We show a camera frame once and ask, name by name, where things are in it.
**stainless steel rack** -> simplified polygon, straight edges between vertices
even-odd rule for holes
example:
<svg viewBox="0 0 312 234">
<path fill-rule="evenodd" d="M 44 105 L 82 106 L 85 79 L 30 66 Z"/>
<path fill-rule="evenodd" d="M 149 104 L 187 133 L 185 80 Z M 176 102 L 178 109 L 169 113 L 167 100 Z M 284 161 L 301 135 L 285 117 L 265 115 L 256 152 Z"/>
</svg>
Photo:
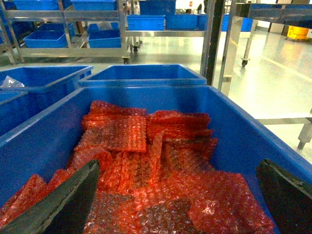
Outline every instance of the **stainless steel rack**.
<svg viewBox="0 0 312 234">
<path fill-rule="evenodd" d="M 295 5 L 295 4 L 257 4 L 257 3 L 235 3 L 232 1 L 229 26 L 226 34 L 223 59 L 221 64 L 221 72 L 219 77 L 218 88 L 225 95 L 229 94 L 230 85 L 233 78 L 233 68 L 237 53 L 237 45 L 239 40 L 242 19 L 251 18 L 256 23 L 257 20 L 268 21 L 272 23 L 280 23 L 290 26 L 298 26 L 312 28 L 312 5 Z M 247 49 L 249 52 L 252 37 L 248 41 Z M 247 64 L 248 56 L 244 56 L 244 62 Z M 212 64 L 208 64 L 208 69 L 214 71 Z M 213 83 L 213 78 L 208 79 L 209 83 Z M 306 143 L 312 139 L 312 110 L 310 114 L 300 117 L 285 117 L 273 119 L 259 119 L 264 125 L 275 124 L 304 124 L 298 137 L 298 148 L 302 150 Z"/>
<path fill-rule="evenodd" d="M 4 22 L 2 18 L 0 17 L 0 38 L 2 39 L 2 44 L 0 44 L 0 53 L 7 52 L 7 55 L 9 57 L 9 60 L 11 63 L 16 64 L 17 60 L 13 51 L 13 46 L 11 44 L 11 41 L 9 39 L 9 36 L 6 32 Z"/>
<path fill-rule="evenodd" d="M 125 15 L 123 13 L 122 1 L 118 1 L 116 11 L 76 11 L 73 6 L 63 8 L 62 2 L 58 1 L 60 10 L 58 11 L 21 11 L 5 10 L 1 1 L 0 5 L 8 21 L 9 30 L 13 36 L 15 47 L 17 48 L 20 60 L 24 62 L 24 57 L 121 57 L 125 64 L 129 63 L 129 53 L 127 52 L 129 42 L 125 37 Z M 60 22 L 64 25 L 67 48 L 27 48 L 25 44 L 21 46 L 17 43 L 15 34 L 11 27 L 13 21 L 49 21 Z M 76 35 L 78 39 L 72 43 L 69 36 L 68 23 L 85 21 L 118 21 L 121 37 L 121 48 L 86 48 L 87 31 Z"/>
</svg>

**blue plastic bin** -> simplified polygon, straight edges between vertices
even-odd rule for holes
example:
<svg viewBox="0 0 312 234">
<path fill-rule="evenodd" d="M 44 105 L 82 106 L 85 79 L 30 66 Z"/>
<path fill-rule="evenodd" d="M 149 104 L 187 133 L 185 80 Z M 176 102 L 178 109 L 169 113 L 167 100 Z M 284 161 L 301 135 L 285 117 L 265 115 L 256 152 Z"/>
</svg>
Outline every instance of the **blue plastic bin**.
<svg viewBox="0 0 312 234">
<path fill-rule="evenodd" d="M 207 79 L 179 64 L 114 65 L 79 81 L 82 87 L 204 84 Z"/>
<path fill-rule="evenodd" d="M 47 181 L 65 168 L 82 135 L 81 120 L 93 100 L 123 107 L 209 113 L 209 128 L 219 139 L 211 163 L 241 173 L 255 198 L 271 216 L 256 178 L 256 166 L 268 158 L 312 184 L 312 165 L 266 127 L 212 86 L 81 88 L 0 138 L 0 206 L 29 179 Z"/>
<path fill-rule="evenodd" d="M 223 16 L 223 23 L 222 23 L 222 31 L 226 32 L 229 25 L 229 15 Z M 243 18 L 241 32 L 250 32 L 252 29 L 253 20 L 249 18 Z"/>
<path fill-rule="evenodd" d="M 31 22 L 18 22 L 18 21 L 13 22 L 12 28 L 13 28 L 13 31 L 15 33 L 17 40 L 20 40 L 22 38 L 23 34 L 34 30 L 34 26 Z M 8 34 L 10 41 L 13 42 L 13 37 L 12 37 L 11 32 L 9 30 L 9 27 L 7 25 L 5 26 L 5 30 Z"/>
<path fill-rule="evenodd" d="M 162 31 L 164 30 L 165 16 L 128 16 L 128 30 L 132 31 Z"/>
<path fill-rule="evenodd" d="M 16 8 L 14 2 L 12 2 L 12 1 L 3 1 L 3 4 L 4 4 L 4 8 L 6 10 L 12 10 L 12 9 Z M 2 18 L 3 23 L 6 23 L 6 18 L 4 17 L 4 13 L 2 11 L 2 8 L 0 8 L 0 17 Z"/>
<path fill-rule="evenodd" d="M 201 14 L 201 15 L 198 15 L 198 18 L 197 18 L 197 27 L 199 30 L 207 30 L 207 15 L 206 14 Z"/>
<path fill-rule="evenodd" d="M 37 110 L 44 110 L 61 98 L 76 90 L 78 81 L 91 74 L 93 66 L 48 66 L 18 67 L 0 71 L 0 85 L 6 76 L 10 76 L 25 87 L 0 88 L 1 91 L 27 91 Z"/>
<path fill-rule="evenodd" d="M 197 15 L 167 15 L 166 29 L 194 30 L 197 27 Z"/>
<path fill-rule="evenodd" d="M 141 15 L 163 16 L 176 13 L 176 0 L 143 0 L 139 4 Z"/>
<path fill-rule="evenodd" d="M 76 35 L 75 29 L 72 23 L 68 24 L 69 36 L 72 38 Z M 64 26 L 62 23 L 45 23 L 40 26 L 37 31 L 62 31 L 65 33 Z"/>
<path fill-rule="evenodd" d="M 120 31 L 102 30 L 91 32 L 88 37 L 90 48 L 120 48 Z"/>
<path fill-rule="evenodd" d="M 112 29 L 119 29 L 119 23 L 118 22 L 111 22 Z"/>
<path fill-rule="evenodd" d="M 72 0 L 76 11 L 115 11 L 116 0 Z"/>
<path fill-rule="evenodd" d="M 62 31 L 34 31 L 24 38 L 28 48 L 66 48 L 66 35 Z"/>
<path fill-rule="evenodd" d="M 59 10 L 58 0 L 13 0 L 18 10 Z M 63 7 L 66 9 L 72 3 L 70 0 L 62 0 Z"/>
<path fill-rule="evenodd" d="M 250 18 L 244 18 L 242 23 L 242 32 L 250 32 L 253 25 L 253 19 Z"/>
<path fill-rule="evenodd" d="M 0 92 L 0 136 L 28 120 L 35 110 L 27 92 Z"/>
</svg>

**bin rim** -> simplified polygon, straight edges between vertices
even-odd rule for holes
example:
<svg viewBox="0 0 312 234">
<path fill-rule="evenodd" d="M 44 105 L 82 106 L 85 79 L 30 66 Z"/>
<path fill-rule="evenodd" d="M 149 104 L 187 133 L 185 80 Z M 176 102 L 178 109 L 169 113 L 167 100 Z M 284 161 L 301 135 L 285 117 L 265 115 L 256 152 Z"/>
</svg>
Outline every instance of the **bin rim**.
<svg viewBox="0 0 312 234">
<path fill-rule="evenodd" d="M 65 84 L 67 81 L 73 79 L 76 76 L 80 76 L 88 71 L 91 71 L 94 67 L 89 65 L 81 65 L 81 66 L 42 66 L 45 68 L 62 68 L 62 67 L 82 67 L 80 70 L 75 71 L 71 74 L 68 74 L 67 76 L 64 76 L 60 79 L 57 79 L 53 82 L 50 82 L 43 86 L 33 86 L 33 87 L 20 87 L 20 88 L 0 88 L 0 91 L 27 91 L 29 93 L 46 93 L 49 91 L 54 90 L 56 87 L 53 87 L 55 84 L 62 85 Z M 40 68 L 40 66 L 22 66 L 22 67 L 15 67 L 12 69 L 3 70 L 1 72 L 13 70 L 13 69 L 19 69 L 19 68 Z"/>
<path fill-rule="evenodd" d="M 142 85 L 144 85 L 145 83 L 149 83 L 150 81 L 164 81 L 164 78 L 159 78 L 159 79 L 148 79 L 148 80 L 145 80 L 145 79 L 110 79 L 110 80 L 90 80 L 92 77 L 94 76 L 97 76 L 99 75 L 100 73 L 102 72 L 105 72 L 106 70 L 112 68 L 112 67 L 123 67 L 124 65 L 109 65 L 107 68 L 99 71 L 98 73 L 96 74 L 91 74 L 91 75 L 88 75 L 84 78 L 82 78 L 81 80 L 79 80 L 79 85 L 82 86 L 82 87 L 85 87 L 85 85 L 87 85 L 87 87 L 89 87 L 90 85 L 88 85 L 88 83 L 91 83 L 91 82 L 94 82 L 94 81 L 103 81 L 105 83 L 110 83 L 111 82 L 116 82 L 116 81 L 123 81 L 125 83 L 127 82 L 138 82 L 138 83 L 142 83 Z M 161 66 L 161 67 L 166 67 L 166 66 L 180 66 L 182 67 L 183 69 L 187 70 L 188 72 L 190 72 L 191 74 L 197 76 L 198 78 L 175 78 L 174 80 L 175 81 L 185 81 L 186 82 L 186 79 L 188 80 L 198 80 L 198 81 L 206 81 L 206 78 L 204 78 L 202 75 L 196 73 L 195 71 L 193 71 L 192 69 L 184 66 L 183 64 L 178 64 L 178 63 L 173 63 L 173 64 L 130 64 L 130 65 L 127 65 L 129 67 L 146 67 L 146 66 Z"/>
</svg>

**shiny gray floor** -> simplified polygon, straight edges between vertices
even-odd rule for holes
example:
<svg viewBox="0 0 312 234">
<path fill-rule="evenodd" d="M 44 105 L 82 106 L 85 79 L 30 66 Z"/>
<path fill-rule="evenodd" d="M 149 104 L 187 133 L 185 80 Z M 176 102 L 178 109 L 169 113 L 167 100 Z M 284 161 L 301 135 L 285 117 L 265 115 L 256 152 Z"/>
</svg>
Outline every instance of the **shiny gray floor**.
<svg viewBox="0 0 312 234">
<path fill-rule="evenodd" d="M 203 38 L 142 38 L 138 54 L 131 64 L 180 63 L 199 72 Z M 285 37 L 257 31 L 250 52 L 250 61 L 241 67 L 247 39 L 240 39 L 235 61 L 234 79 L 229 97 L 255 118 L 296 116 L 309 113 L 312 108 L 312 45 L 286 41 Z M 224 39 L 220 41 L 223 48 Z M 222 49 L 214 86 L 217 86 Z M 88 64 L 94 73 L 113 64 L 117 58 L 27 58 L 27 66 Z M 0 57 L 1 69 L 13 67 Z M 302 124 L 267 126 L 273 133 L 312 163 L 312 143 L 297 150 Z"/>
</svg>

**metal pole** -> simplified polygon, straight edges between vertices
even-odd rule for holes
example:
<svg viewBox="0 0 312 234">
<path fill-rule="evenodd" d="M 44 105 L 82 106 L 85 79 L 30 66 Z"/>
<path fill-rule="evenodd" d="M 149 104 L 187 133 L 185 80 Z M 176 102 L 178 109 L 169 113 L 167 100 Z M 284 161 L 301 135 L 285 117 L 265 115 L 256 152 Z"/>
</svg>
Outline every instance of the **metal pole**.
<svg viewBox="0 0 312 234">
<path fill-rule="evenodd" d="M 242 17 L 235 16 L 236 3 L 237 1 L 232 0 L 218 84 L 218 89 L 226 96 L 228 96 L 230 92 L 239 35 L 243 22 Z"/>
<path fill-rule="evenodd" d="M 200 74 L 207 78 L 208 85 L 212 85 L 214 80 L 223 11 L 224 0 L 208 0 L 208 26 L 204 35 L 204 44 L 200 64 Z"/>
<path fill-rule="evenodd" d="M 4 26 L 4 23 L 3 23 L 3 20 L 1 17 L 0 17 L 0 29 L 2 30 L 2 33 L 1 33 L 2 42 L 3 42 L 3 44 L 5 44 L 5 46 L 8 50 L 7 53 L 8 53 L 9 60 L 11 63 L 16 64 L 16 59 L 14 56 L 12 44 L 10 42 L 10 39 L 8 37 L 8 34 L 6 32 L 6 29 L 5 29 L 5 26 Z"/>
<path fill-rule="evenodd" d="M 14 45 L 15 45 L 15 47 L 16 47 L 16 51 L 17 51 L 17 53 L 18 53 L 19 59 L 20 59 L 20 61 L 21 61 L 22 63 L 24 63 L 25 60 L 24 60 L 23 56 L 21 55 L 21 52 L 20 52 L 20 45 L 19 45 L 19 43 L 18 43 L 18 40 L 16 39 L 15 33 L 14 33 L 14 31 L 13 31 L 13 28 L 12 28 L 11 20 L 10 20 L 10 19 L 8 18 L 8 16 L 7 16 L 6 9 L 5 9 L 5 7 L 4 7 L 4 4 L 3 4 L 3 1 L 2 1 L 2 0 L 0 0 L 0 5 L 1 5 L 2 12 L 3 12 L 5 18 L 7 19 L 7 26 L 8 26 L 8 28 L 9 28 L 9 31 L 10 31 L 11 35 L 12 35 L 13 43 L 14 43 Z M 8 40 L 7 42 L 10 43 L 9 46 L 12 47 L 9 37 L 7 37 L 7 40 Z"/>
<path fill-rule="evenodd" d="M 257 27 L 258 25 L 258 21 L 257 20 L 253 20 L 253 24 L 252 24 L 252 28 L 250 30 L 250 36 L 247 40 L 247 44 L 246 44 L 246 49 L 245 49 L 245 54 L 244 54 L 244 57 L 242 57 L 242 66 L 245 67 L 248 63 L 248 61 L 250 60 L 248 57 L 249 57 L 249 52 L 250 52 L 250 47 L 252 45 L 252 41 L 253 41 L 253 38 L 254 38 L 254 35 L 255 35 L 255 28 Z"/>
</svg>

